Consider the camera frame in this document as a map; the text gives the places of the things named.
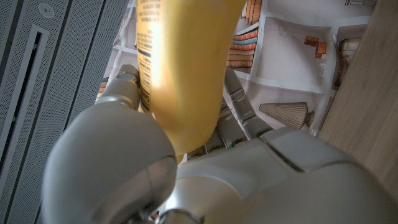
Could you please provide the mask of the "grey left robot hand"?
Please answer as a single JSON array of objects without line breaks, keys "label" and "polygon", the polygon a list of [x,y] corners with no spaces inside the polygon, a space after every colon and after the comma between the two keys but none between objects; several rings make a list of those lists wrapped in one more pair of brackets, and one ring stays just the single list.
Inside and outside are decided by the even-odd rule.
[{"label": "grey left robot hand", "polygon": [[158,122],[138,110],[123,65],[54,145],[44,223],[396,223],[397,202],[352,157],[281,128],[179,164]]}]

